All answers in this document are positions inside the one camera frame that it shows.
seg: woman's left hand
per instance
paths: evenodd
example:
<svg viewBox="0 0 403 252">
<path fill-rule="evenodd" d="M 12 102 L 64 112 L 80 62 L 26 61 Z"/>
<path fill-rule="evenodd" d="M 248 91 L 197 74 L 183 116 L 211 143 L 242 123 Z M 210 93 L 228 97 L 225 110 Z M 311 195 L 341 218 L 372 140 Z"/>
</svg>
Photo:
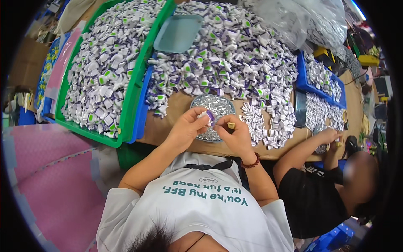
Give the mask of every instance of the woman's left hand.
<svg viewBox="0 0 403 252">
<path fill-rule="evenodd" d="M 189 148 L 197 135 L 207 131 L 206 125 L 210 118 L 207 115 L 197 118 L 204 111 L 207 111 L 207 109 L 193 107 L 181 115 L 163 144 L 177 154 Z"/>
</svg>

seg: light blue plastic tray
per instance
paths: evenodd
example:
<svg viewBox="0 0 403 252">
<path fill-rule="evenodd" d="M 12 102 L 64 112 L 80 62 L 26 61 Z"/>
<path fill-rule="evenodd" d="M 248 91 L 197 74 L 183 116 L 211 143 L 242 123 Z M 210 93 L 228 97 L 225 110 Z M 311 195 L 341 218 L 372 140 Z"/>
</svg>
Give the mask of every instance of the light blue plastic tray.
<svg viewBox="0 0 403 252">
<path fill-rule="evenodd" d="M 154 49 L 162 52 L 185 52 L 192 46 L 202 22 L 203 18 L 199 15 L 169 17 L 155 38 Z"/>
</svg>

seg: cardboard box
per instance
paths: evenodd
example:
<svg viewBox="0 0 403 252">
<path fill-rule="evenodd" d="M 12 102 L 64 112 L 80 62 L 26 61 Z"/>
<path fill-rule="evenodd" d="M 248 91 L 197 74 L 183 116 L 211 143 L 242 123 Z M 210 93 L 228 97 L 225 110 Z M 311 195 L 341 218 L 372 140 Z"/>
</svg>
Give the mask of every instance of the cardboard box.
<svg viewBox="0 0 403 252">
<path fill-rule="evenodd" d="M 9 86 L 23 86 L 36 90 L 49 47 L 25 37 L 13 62 Z"/>
</svg>

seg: pink foam mat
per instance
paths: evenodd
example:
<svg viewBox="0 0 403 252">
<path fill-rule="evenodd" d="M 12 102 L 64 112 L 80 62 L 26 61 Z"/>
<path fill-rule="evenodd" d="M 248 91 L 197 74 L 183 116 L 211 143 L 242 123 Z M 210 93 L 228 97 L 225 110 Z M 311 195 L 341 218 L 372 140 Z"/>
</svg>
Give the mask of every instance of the pink foam mat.
<svg viewBox="0 0 403 252">
<path fill-rule="evenodd" d="M 39 230 L 61 252 L 86 251 L 95 238 L 105 205 L 105 198 L 92 181 L 92 152 L 31 173 L 91 148 L 90 142 L 57 124 L 18 126 L 11 135 L 17 186 L 26 197 Z"/>
</svg>

